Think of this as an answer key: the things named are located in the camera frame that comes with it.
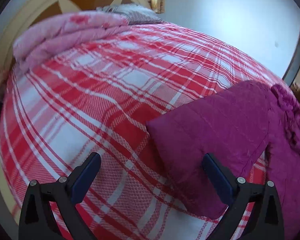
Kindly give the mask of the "pink floral folded quilt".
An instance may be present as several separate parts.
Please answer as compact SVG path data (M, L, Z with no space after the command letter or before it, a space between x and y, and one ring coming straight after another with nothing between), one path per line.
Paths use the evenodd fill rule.
M30 68L76 45L129 30L125 16L102 11L56 15L29 27L13 44L19 69Z

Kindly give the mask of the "red white plaid bedsheet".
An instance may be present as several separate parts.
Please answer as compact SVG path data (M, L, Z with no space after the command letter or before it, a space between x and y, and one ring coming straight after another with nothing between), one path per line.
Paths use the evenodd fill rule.
M18 206L31 180L54 182L91 152L101 169L77 206L98 239L205 239L217 220L172 192L146 122L242 80L280 78L216 38L172 23L67 50L7 82L0 161Z

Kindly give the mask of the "magenta puffer jacket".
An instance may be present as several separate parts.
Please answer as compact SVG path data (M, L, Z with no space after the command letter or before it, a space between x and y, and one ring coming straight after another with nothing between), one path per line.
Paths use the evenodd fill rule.
M283 212L285 239L300 231L300 104L279 84L239 82L161 115L146 125L177 197L211 219L226 210L201 163L213 154L246 177L261 155Z

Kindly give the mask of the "striped grey pillow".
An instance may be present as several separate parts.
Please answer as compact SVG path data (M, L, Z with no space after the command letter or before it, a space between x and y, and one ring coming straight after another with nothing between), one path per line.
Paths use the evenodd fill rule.
M123 15L128 18L129 25L163 22L153 10L135 3L107 5L105 7L97 7L96 10Z

